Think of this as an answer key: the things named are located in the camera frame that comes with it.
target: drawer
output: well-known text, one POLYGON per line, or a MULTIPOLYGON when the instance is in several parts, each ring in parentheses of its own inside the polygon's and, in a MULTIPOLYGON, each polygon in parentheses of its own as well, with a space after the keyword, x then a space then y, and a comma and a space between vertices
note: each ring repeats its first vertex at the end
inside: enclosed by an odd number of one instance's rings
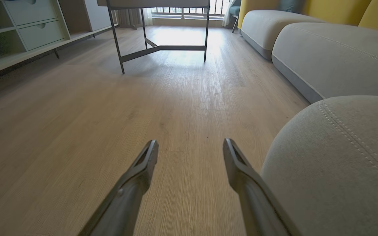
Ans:
POLYGON ((9 0, 5 4, 15 25, 57 18, 53 0, 9 0))
POLYGON ((18 31, 28 50, 65 38, 59 21, 38 24, 18 31))

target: drawer handle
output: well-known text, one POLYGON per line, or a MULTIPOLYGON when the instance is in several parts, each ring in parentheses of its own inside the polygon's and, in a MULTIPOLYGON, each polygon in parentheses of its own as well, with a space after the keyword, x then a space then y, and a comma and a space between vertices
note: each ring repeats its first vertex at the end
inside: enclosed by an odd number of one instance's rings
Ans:
POLYGON ((43 28, 45 28, 46 27, 46 23, 43 23, 43 24, 38 24, 38 25, 36 25, 37 27, 39 27, 39 28, 41 28, 41 29, 43 29, 43 28))

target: sofa seam stitching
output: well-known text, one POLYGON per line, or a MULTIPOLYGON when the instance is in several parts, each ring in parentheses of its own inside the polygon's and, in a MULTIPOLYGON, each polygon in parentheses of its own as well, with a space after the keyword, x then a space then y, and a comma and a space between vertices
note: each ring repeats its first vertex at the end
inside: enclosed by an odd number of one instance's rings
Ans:
POLYGON ((320 111, 322 112, 322 114, 326 117, 326 119, 370 162, 370 164, 373 165, 373 167, 375 167, 378 171, 378 167, 376 165, 374 165, 374 163, 351 141, 351 139, 349 139, 345 133, 343 133, 330 119, 329 117, 324 113, 324 111, 322 110, 322 101, 319 102, 319 109, 320 111))
MULTIPOLYGON (((348 131, 347 130, 349 130, 349 135, 364 149, 364 150, 366 150, 365 148, 364 148, 364 146, 366 147, 366 148, 368 148, 370 151, 372 151, 372 153, 375 155, 375 156, 377 156, 377 158, 378 158, 378 155, 377 155, 377 153, 375 152, 375 151, 373 151, 369 146, 367 146, 364 142, 363 142, 363 140, 362 139, 360 139, 351 129, 349 129, 348 127, 347 127, 347 125, 345 125, 331 110, 330 110, 330 108, 329 108, 329 106, 327 105, 327 103, 326 103, 326 101, 324 101, 323 102, 323 104, 325 105, 325 107, 327 108, 327 110, 332 114, 332 116, 333 117, 335 117, 338 121, 339 121, 339 126, 340 127, 342 127, 342 125, 344 126, 343 127, 343 130, 345 130, 345 133, 348 133, 348 131)), ((375 161, 377 161, 378 162, 378 160, 371 154, 371 153, 369 153, 368 151, 366 151, 375 161)))
POLYGON ((260 17, 260 18, 264 18, 264 19, 267 19, 267 20, 269 20, 269 21, 273 21, 273 22, 276 22, 276 23, 280 23, 281 21, 275 21, 275 20, 272 20, 272 19, 269 19, 269 18, 267 18, 267 17, 264 17, 264 16, 261 16, 261 15, 256 15, 256 16, 258 16, 258 17, 260 17))
POLYGON ((308 31, 306 31, 306 30, 303 30, 303 29, 300 29, 300 28, 297 28, 297 27, 293 27, 293 26, 291 26, 291 25, 287 25, 287 26, 288 26, 288 27, 291 27, 291 28, 295 28, 295 29, 297 29, 297 30, 301 30, 301 31, 303 31, 303 32, 305 32, 305 33, 309 33, 309 34, 311 34, 311 35, 314 35, 314 36, 320 37, 320 38, 325 39, 325 40, 327 40, 327 41, 335 42, 336 44, 338 44, 338 45, 340 45, 340 46, 342 46, 342 47, 344 47, 344 48, 348 48, 348 49, 350 49, 350 50, 352 50, 352 51, 359 52, 359 53, 361 53, 361 54, 363 54, 363 55, 365 55, 365 56, 367 56, 367 57, 369 57, 369 58, 373 58, 373 59, 375 59, 375 60, 378 60, 378 56, 373 55, 373 54, 371 54, 371 53, 369 53, 369 52, 366 52, 366 51, 363 51, 363 50, 360 50, 360 49, 354 48, 354 47, 352 47, 352 46, 349 46, 349 45, 346 45, 346 44, 344 44, 344 43, 338 42, 338 41, 336 41, 336 40, 334 40, 334 39, 329 39, 329 38, 326 38, 326 37, 324 37, 324 36, 320 36, 320 35, 318 35, 318 34, 311 33, 311 32, 308 32, 308 31))

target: white curtain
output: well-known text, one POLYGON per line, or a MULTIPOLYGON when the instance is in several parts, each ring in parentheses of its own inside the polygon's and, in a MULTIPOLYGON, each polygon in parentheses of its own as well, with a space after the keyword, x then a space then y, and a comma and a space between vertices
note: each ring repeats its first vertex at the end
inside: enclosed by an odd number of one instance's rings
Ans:
POLYGON ((228 4, 227 11, 225 12, 224 19, 222 19, 222 26, 226 27, 230 23, 230 7, 233 6, 236 0, 231 0, 228 4))
POLYGON ((153 25, 153 15, 151 14, 151 8, 144 9, 144 21, 145 25, 153 25))

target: black metal table leg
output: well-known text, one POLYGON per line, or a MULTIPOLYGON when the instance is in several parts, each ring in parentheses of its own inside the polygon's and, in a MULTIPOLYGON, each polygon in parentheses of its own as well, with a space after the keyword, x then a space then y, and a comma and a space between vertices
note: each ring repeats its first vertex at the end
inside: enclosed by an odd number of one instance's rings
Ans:
POLYGON ((55 52, 56 57, 59 59, 59 54, 57 53, 57 49, 54 48, 53 51, 55 52))
POLYGON ((237 28, 237 23, 239 22, 239 17, 238 16, 234 16, 234 17, 236 18, 236 22, 234 22, 233 31, 231 31, 231 33, 234 33, 234 30, 237 28))
POLYGON ((145 42, 145 49, 148 49, 147 46, 147 35, 145 34, 145 20, 144 20, 144 9, 141 9, 141 17, 142 17, 142 28, 144 29, 144 42, 145 42))
POLYGON ((123 69, 122 57, 120 56, 119 44, 117 43, 117 36, 116 36, 116 30, 115 30, 115 23, 113 22, 113 17, 112 17, 112 10, 111 10, 111 5, 110 5, 110 0, 106 0, 106 3, 107 3, 107 6, 108 6, 109 17, 110 17, 110 19, 111 19, 111 25, 112 25, 113 37, 115 38, 115 44, 116 44, 116 49, 117 49, 117 55, 119 56, 120 68, 122 69, 122 74, 124 74, 124 73, 125 73, 125 70, 123 69))
POLYGON ((204 62, 207 60, 207 43, 208 43, 208 27, 210 25, 210 6, 208 6, 207 10, 207 32, 205 33, 205 55, 204 55, 204 62))

